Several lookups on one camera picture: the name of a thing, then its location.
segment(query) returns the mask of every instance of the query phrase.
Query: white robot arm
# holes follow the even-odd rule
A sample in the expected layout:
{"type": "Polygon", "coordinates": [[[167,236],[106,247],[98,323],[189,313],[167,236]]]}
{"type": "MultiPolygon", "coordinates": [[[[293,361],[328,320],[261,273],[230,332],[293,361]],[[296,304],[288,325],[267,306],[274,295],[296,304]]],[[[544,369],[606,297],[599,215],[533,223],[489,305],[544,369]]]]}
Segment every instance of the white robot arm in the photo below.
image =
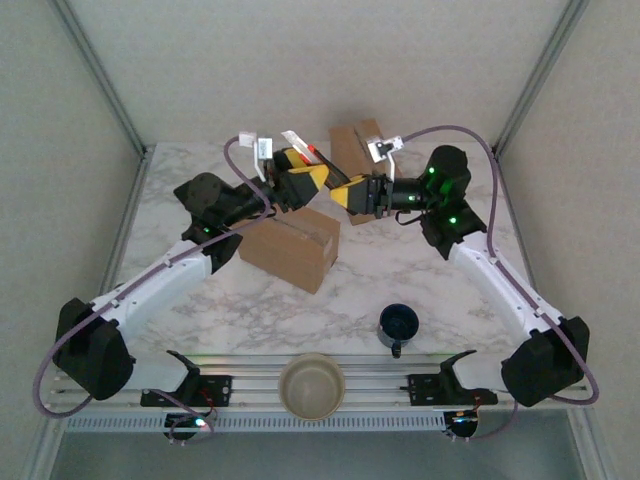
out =
{"type": "MultiPolygon", "coordinates": [[[[379,158],[389,158],[400,147],[397,139],[370,144],[379,158]]],[[[265,169],[272,177],[252,182],[282,210],[305,205],[326,183],[332,198],[353,213],[380,217],[391,211],[419,211],[427,242],[489,299],[518,347],[506,359],[470,351],[443,362],[440,398],[445,404],[472,404],[476,392],[495,397],[492,392],[505,391],[518,403],[532,406],[582,378],[588,328],[579,317],[565,319],[498,250],[491,251],[484,223],[464,200],[470,180],[464,152],[438,147],[418,178],[365,175],[351,181],[326,159],[328,165],[303,166],[303,157],[293,149],[279,152],[273,160],[265,169]]],[[[234,189],[212,174],[198,175],[174,193],[192,215],[182,240],[126,284],[90,303],[73,299],[61,310],[57,338],[88,315],[111,307],[54,356],[56,365],[95,399],[109,398],[123,388],[145,388],[171,392],[188,404],[194,387],[187,383],[194,378],[197,382],[199,375],[195,365],[176,352],[133,358],[126,344],[154,313],[220,269],[241,238],[229,234],[203,250],[199,245],[264,209],[247,185],[234,189]],[[131,293],[123,298],[127,289],[131,293]]]]}

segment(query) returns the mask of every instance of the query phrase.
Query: brown cardboard box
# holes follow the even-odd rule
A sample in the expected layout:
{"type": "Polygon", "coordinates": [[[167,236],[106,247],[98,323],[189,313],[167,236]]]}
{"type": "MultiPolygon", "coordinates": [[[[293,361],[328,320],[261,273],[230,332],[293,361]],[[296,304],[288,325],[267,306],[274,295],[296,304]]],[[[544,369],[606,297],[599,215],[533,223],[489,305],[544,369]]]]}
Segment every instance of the brown cardboard box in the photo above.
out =
{"type": "Polygon", "coordinates": [[[303,207],[249,229],[240,258],[309,293],[316,293],[338,258],[340,222],[303,207]]]}
{"type": "MultiPolygon", "coordinates": [[[[378,122],[370,118],[355,125],[343,125],[329,129],[331,138],[331,161],[349,178],[371,173],[389,173],[389,163],[373,163],[368,153],[367,139],[384,139],[378,122]]],[[[396,176],[402,174],[396,165],[396,176]]],[[[349,215],[351,225],[360,225],[375,220],[373,215],[349,215]]]]}

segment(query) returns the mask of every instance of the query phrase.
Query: white marble surface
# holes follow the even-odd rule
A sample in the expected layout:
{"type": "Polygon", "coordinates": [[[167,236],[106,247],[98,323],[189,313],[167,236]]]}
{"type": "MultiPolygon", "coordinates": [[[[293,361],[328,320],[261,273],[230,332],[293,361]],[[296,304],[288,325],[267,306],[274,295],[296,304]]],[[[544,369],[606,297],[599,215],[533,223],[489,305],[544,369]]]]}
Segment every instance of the white marble surface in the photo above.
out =
{"type": "MultiPolygon", "coordinates": [[[[490,173],[482,150],[467,152],[472,182],[467,199],[486,222],[490,173]]],[[[318,143],[329,154],[329,145],[318,143]]],[[[406,176],[425,167],[434,143],[414,143],[398,155],[406,176]]],[[[253,176],[250,152],[232,155],[253,176]]],[[[127,245],[124,281],[162,255],[189,224],[172,190],[203,171],[232,185],[219,144],[159,144],[144,186],[127,245]]],[[[310,205],[342,222],[339,256],[320,290],[311,295],[249,265],[236,255],[175,306],[159,313],[134,342],[133,351],[178,350],[185,354],[388,354],[375,329],[380,311],[406,303],[420,318],[407,353],[457,353],[469,348],[506,352],[511,342],[487,301],[423,239],[417,224],[401,227],[393,218],[351,226],[346,213],[323,191],[310,205]]],[[[496,242],[524,272],[506,204],[501,198],[496,242]]]]}

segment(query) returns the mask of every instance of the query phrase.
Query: purple cable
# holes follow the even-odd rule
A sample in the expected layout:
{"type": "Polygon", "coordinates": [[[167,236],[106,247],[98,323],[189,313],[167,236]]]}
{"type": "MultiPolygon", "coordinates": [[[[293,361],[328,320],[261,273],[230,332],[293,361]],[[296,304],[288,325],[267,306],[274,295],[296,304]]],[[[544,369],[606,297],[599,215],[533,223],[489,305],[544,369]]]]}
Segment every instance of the purple cable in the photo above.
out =
{"type": "MultiPolygon", "coordinates": [[[[240,177],[240,180],[242,180],[251,190],[253,190],[253,193],[255,193],[256,196],[259,197],[260,200],[262,200],[264,202],[264,211],[260,214],[260,216],[258,218],[256,218],[255,220],[247,223],[246,225],[238,227],[238,228],[236,228],[234,230],[229,230],[228,232],[225,232],[222,235],[218,235],[217,237],[214,237],[211,240],[208,240],[207,242],[205,242],[205,243],[203,243],[201,245],[196,245],[193,248],[190,248],[189,250],[186,250],[186,251],[184,251],[184,252],[182,252],[182,253],[170,258],[169,261],[168,261],[168,263],[170,265],[175,263],[175,262],[180,261],[181,259],[183,259],[185,257],[193,255],[194,253],[197,253],[197,252],[203,250],[204,248],[207,248],[209,245],[213,245],[214,243],[220,242],[220,241],[224,240],[225,238],[229,238],[232,235],[236,235],[238,233],[241,233],[241,232],[247,230],[248,228],[254,227],[258,223],[264,221],[267,218],[267,215],[269,215],[269,211],[271,209],[271,202],[269,201],[269,198],[264,193],[262,193],[262,191],[260,191],[260,189],[258,187],[256,187],[253,184],[253,182],[251,182],[240,171],[240,169],[238,167],[236,167],[236,165],[231,160],[231,157],[229,156],[229,149],[231,148],[231,145],[233,145],[237,141],[238,141],[238,137],[235,136],[235,137],[229,139],[227,141],[227,143],[225,143],[225,145],[224,145],[224,159],[227,161],[227,164],[229,165],[229,168],[231,168],[231,170],[233,170],[233,172],[238,177],[240,177]]],[[[167,264],[165,264],[165,263],[161,263],[161,264],[157,265],[156,267],[152,268],[147,273],[145,273],[140,278],[138,278],[136,281],[132,282],[131,285],[129,285],[127,288],[123,289],[122,292],[120,292],[118,295],[116,295],[115,300],[117,300],[118,302],[122,301],[125,297],[127,297],[127,295],[129,295],[131,292],[133,292],[136,288],[138,288],[140,285],[145,283],[147,280],[149,280],[151,277],[153,277],[157,273],[161,272],[165,268],[169,268],[167,266],[167,264]]],[[[56,341],[56,343],[53,344],[53,346],[49,349],[49,351],[45,355],[44,359],[40,363],[40,366],[38,367],[38,371],[36,372],[36,376],[35,376],[35,378],[33,380],[33,387],[31,389],[31,396],[33,397],[33,403],[34,403],[36,409],[41,414],[43,414],[43,415],[45,415],[47,417],[50,417],[50,418],[66,418],[66,417],[70,417],[71,415],[74,415],[74,414],[78,413],[80,410],[82,410],[84,407],[86,407],[89,404],[89,402],[91,401],[92,397],[91,397],[91,395],[89,395],[86,399],[84,399],[82,401],[82,403],[80,403],[79,405],[75,406],[71,410],[68,410],[66,412],[53,412],[53,411],[49,410],[44,405],[44,403],[42,402],[42,398],[40,397],[40,387],[42,385],[42,379],[44,378],[44,374],[45,374],[45,372],[47,370],[47,367],[49,366],[49,363],[53,360],[53,357],[55,356],[55,354],[58,353],[58,350],[60,350],[62,348],[62,346],[65,343],[67,343],[71,339],[71,337],[73,337],[76,333],[78,333],[80,330],[85,328],[87,325],[89,325],[91,322],[93,322],[95,319],[97,319],[98,317],[100,317],[104,313],[108,312],[112,307],[113,307],[113,305],[111,303],[107,303],[106,305],[102,306],[101,308],[96,310],[94,313],[89,315],[87,318],[82,320],[75,327],[73,327],[71,330],[69,330],[63,336],[61,336],[56,341]]],[[[173,402],[175,405],[179,406],[180,408],[185,409],[187,412],[191,413],[192,415],[196,415],[196,416],[199,416],[199,417],[201,416],[195,410],[187,407],[186,405],[184,405],[183,403],[179,402],[178,400],[175,400],[171,396],[169,396],[167,394],[164,394],[164,392],[160,392],[159,390],[154,390],[154,392],[157,393],[158,395],[161,395],[161,396],[167,398],[169,401],[173,402]]]]}
{"type": "MultiPolygon", "coordinates": [[[[487,227],[487,250],[489,251],[489,254],[497,260],[496,251],[493,247],[493,230],[494,230],[494,225],[496,220],[496,209],[498,206],[499,175],[498,175],[498,164],[496,162],[496,159],[493,156],[493,152],[491,151],[491,148],[489,147],[489,145],[487,145],[487,142],[485,142],[482,139],[482,137],[477,133],[475,133],[474,131],[458,125],[438,125],[437,127],[425,128],[424,130],[419,130],[415,133],[412,133],[411,135],[407,135],[402,140],[406,143],[413,140],[414,138],[420,137],[422,135],[426,135],[427,133],[439,132],[442,130],[454,130],[457,132],[462,132],[467,135],[470,135],[480,144],[484,152],[487,154],[487,158],[489,158],[489,165],[491,165],[491,177],[493,180],[493,190],[491,192],[491,211],[489,213],[489,225],[487,227]]],[[[518,281],[515,278],[513,278],[513,275],[509,273],[506,267],[499,260],[496,261],[495,265],[496,267],[498,267],[500,272],[505,276],[505,278],[509,281],[509,283],[511,283],[513,288],[515,288],[516,291],[522,296],[522,298],[524,298],[525,301],[531,306],[531,308],[533,308],[534,310],[538,310],[540,306],[535,302],[533,298],[531,298],[531,296],[522,287],[522,285],[520,285],[520,283],[518,283],[518,281]]],[[[596,379],[593,373],[591,372],[591,370],[589,369],[587,363],[584,361],[580,353],[573,346],[573,344],[571,343],[571,340],[567,338],[565,333],[560,329],[560,327],[558,327],[558,325],[556,325],[556,323],[551,319],[551,317],[549,317],[549,315],[547,315],[546,313],[543,313],[541,315],[541,318],[547,323],[547,325],[549,325],[549,327],[554,331],[554,333],[558,335],[560,340],[562,340],[562,343],[564,344],[564,346],[567,347],[567,350],[569,350],[569,353],[571,353],[576,363],[582,369],[585,376],[589,380],[589,383],[591,384],[591,389],[593,390],[591,397],[582,399],[582,400],[574,400],[572,398],[560,397],[558,395],[551,395],[550,398],[557,400],[559,402],[564,402],[571,405],[594,404],[600,397],[600,388],[598,387],[598,383],[596,382],[596,379]]]]}

